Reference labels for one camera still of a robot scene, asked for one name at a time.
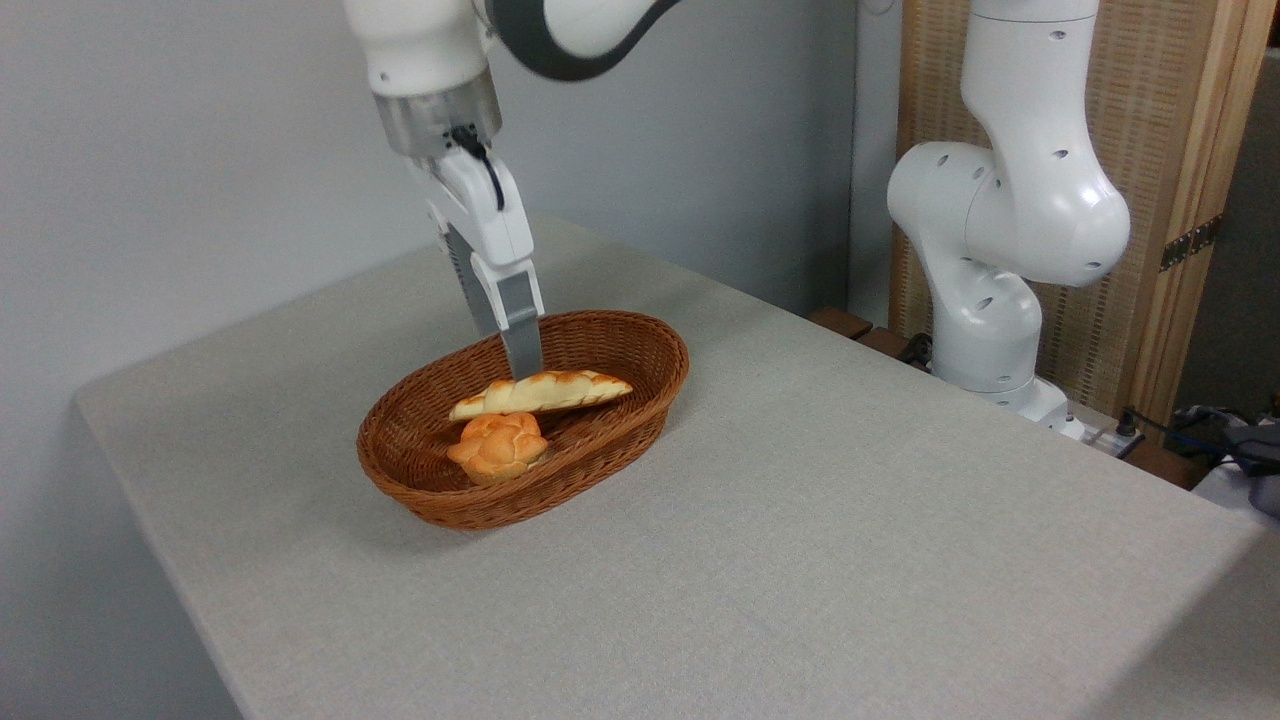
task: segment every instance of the metal hinge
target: metal hinge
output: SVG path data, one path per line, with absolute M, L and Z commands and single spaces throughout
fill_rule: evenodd
M 1160 259 L 1160 272 L 1172 268 L 1192 255 L 1198 255 L 1201 250 L 1217 242 L 1219 232 L 1222 229 L 1222 215 L 1217 215 L 1203 225 L 1179 236 L 1165 246 L 1165 254 Z

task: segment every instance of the black cable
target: black cable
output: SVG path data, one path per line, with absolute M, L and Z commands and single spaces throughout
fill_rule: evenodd
M 1210 419 L 1222 420 L 1225 423 L 1236 425 L 1249 425 L 1248 418 L 1244 413 L 1238 410 L 1231 410 L 1230 407 L 1208 407 L 1206 405 L 1192 405 L 1190 407 L 1184 407 L 1181 410 L 1174 411 L 1172 427 L 1175 430 L 1185 430 L 1187 428 L 1193 428 Z
M 1133 413 L 1125 410 L 1120 415 L 1120 421 L 1116 423 L 1116 434 L 1120 437 L 1134 437 L 1138 434 L 1138 419 L 1133 416 Z
M 915 333 L 906 342 L 906 347 L 897 354 L 897 360 L 902 363 L 919 363 L 928 365 L 933 361 L 933 338 L 928 333 Z
M 1280 442 L 1262 439 L 1260 437 L 1247 437 L 1240 441 L 1236 441 L 1235 445 L 1265 445 L 1267 447 L 1280 447 Z
M 502 213 L 506 210 L 507 196 L 502 192 L 498 170 L 493 169 L 493 163 L 489 161 L 489 149 L 480 142 L 475 126 L 458 126 L 449 131 L 449 137 L 453 142 L 458 143 L 458 147 L 466 150 L 468 155 L 484 163 L 485 169 L 489 170 L 489 179 L 493 181 L 493 191 L 498 195 L 498 211 Z
M 1231 450 L 1229 447 L 1222 447 L 1220 445 L 1213 445 L 1211 442 L 1204 442 L 1202 439 L 1197 439 L 1197 438 L 1193 438 L 1190 436 L 1184 436 L 1183 433 L 1179 433 L 1178 430 L 1175 430 L 1175 429 L 1172 429 L 1170 427 L 1166 427 L 1166 425 L 1164 425 L 1161 423 L 1157 423 L 1157 421 L 1152 420 L 1151 418 L 1143 415 L 1142 413 L 1138 413 L 1133 406 L 1125 407 L 1124 411 L 1125 411 L 1126 415 L 1132 415 L 1132 416 L 1142 420 L 1143 423 L 1151 425 L 1152 428 L 1156 428 L 1157 430 L 1165 433 L 1166 436 L 1169 436 L 1169 437 L 1171 437 L 1171 438 L 1174 438 L 1178 442 L 1181 442 L 1184 445 L 1189 445 L 1192 447 L 1198 447 L 1201 450 L 1212 452 L 1215 455 L 1222 455 L 1222 456 L 1230 455 L 1231 457 L 1234 457 L 1236 460 L 1248 460 L 1249 462 L 1257 462 L 1258 465 L 1274 466 L 1276 464 L 1275 459 L 1271 459 L 1271 457 L 1262 457 L 1262 456 L 1253 455 L 1253 454 L 1249 454 L 1249 452 L 1242 452 L 1239 450 Z

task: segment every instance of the bread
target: bread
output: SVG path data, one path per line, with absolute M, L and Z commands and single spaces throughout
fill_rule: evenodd
M 449 420 L 488 413 L 539 413 L 599 405 L 631 392 L 631 383 L 591 370 L 545 370 L 520 382 L 498 380 L 453 406 Z
M 445 454 L 462 465 L 471 482 L 488 486 L 529 470 L 545 451 L 538 420 L 529 413 L 516 413 L 471 420 L 462 429 L 462 441 Z

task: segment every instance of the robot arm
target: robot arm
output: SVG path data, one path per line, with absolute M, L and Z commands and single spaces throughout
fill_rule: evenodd
M 913 147 L 888 187 L 933 297 L 933 373 L 1074 432 L 1062 392 L 1034 377 L 1041 306 L 1023 277 L 1085 286 L 1129 240 L 1129 209 L 1098 164 L 1084 88 L 1098 0 L 973 0 L 961 90 L 993 149 Z
M 502 114 L 494 35 L 532 70 L 586 79 L 616 65 L 676 0 L 344 0 L 392 149 L 421 182 L 481 334 L 515 378 L 541 370 L 543 300 L 520 191 L 490 151 Z

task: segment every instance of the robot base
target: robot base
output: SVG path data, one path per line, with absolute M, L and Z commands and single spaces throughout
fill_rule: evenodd
M 1007 407 L 1023 418 L 1051 430 L 1057 430 L 1071 439 L 1084 438 L 1084 424 L 1071 415 L 1066 395 L 1057 386 L 1039 378 L 1032 378 L 1029 386 L 1011 392 L 975 392 L 974 395 Z

